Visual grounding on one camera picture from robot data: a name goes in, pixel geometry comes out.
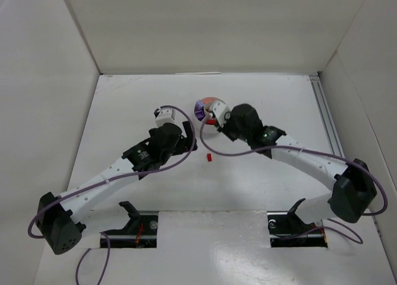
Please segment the purple rounded lego piece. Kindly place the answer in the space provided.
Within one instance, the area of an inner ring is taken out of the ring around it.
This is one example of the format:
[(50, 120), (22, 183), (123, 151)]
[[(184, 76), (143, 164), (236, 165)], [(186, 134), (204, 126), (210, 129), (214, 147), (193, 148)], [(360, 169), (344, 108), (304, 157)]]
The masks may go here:
[(195, 110), (194, 114), (198, 121), (202, 121), (205, 118), (205, 112), (203, 110)]

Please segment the orange round lego piece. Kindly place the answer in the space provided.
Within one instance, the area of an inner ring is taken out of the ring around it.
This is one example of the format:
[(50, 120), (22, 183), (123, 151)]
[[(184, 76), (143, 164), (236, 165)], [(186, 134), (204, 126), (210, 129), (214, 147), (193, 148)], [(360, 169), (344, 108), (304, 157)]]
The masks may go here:
[(217, 97), (205, 97), (205, 98), (202, 98), (202, 99), (201, 99), (201, 101), (202, 101), (204, 104), (206, 104), (206, 103), (208, 103), (208, 102), (215, 102), (215, 101), (217, 101), (217, 100), (218, 100)]

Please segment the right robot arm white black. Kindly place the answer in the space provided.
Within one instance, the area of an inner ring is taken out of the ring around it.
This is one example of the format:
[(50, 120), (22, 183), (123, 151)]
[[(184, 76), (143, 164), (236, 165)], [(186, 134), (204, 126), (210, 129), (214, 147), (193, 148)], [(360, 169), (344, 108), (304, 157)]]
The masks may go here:
[(329, 193), (312, 199), (302, 198), (288, 215), (304, 224), (338, 217), (356, 223), (377, 195), (367, 165), (310, 154), (284, 130), (263, 125), (249, 104), (229, 108), (221, 100), (211, 105), (218, 130), (230, 140), (240, 139), (266, 157), (288, 164), (322, 183)]

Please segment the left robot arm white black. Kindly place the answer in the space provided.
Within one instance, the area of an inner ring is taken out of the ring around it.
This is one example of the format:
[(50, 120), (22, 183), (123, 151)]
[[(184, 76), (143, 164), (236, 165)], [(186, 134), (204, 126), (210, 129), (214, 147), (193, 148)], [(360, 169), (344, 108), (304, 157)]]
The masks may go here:
[(40, 231), (55, 255), (74, 248), (88, 235), (108, 230), (133, 230), (140, 214), (129, 201), (105, 214), (93, 209), (121, 189), (139, 182), (150, 174), (169, 170), (168, 160), (181, 156), (183, 160), (197, 150), (195, 130), (191, 121), (182, 126), (164, 123), (149, 131), (149, 138), (126, 150), (120, 158), (88, 182), (59, 195), (44, 194), (32, 224)]

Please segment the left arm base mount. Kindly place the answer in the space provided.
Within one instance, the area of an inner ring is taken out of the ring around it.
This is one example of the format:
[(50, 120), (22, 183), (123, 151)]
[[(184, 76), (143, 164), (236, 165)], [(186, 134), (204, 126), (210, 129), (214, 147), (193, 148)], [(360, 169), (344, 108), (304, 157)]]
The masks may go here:
[(139, 212), (129, 201), (119, 205), (126, 210), (128, 222), (122, 228), (106, 230), (109, 243), (102, 235), (100, 248), (156, 248), (159, 212)]

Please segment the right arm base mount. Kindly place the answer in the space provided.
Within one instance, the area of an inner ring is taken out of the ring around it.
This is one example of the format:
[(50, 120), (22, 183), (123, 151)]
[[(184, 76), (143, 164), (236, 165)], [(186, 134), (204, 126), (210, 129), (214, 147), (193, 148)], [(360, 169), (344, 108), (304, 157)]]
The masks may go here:
[(298, 200), (288, 211), (267, 213), (272, 248), (328, 247), (324, 230), (316, 230), (315, 223), (305, 224), (295, 214), (304, 200), (304, 198)]

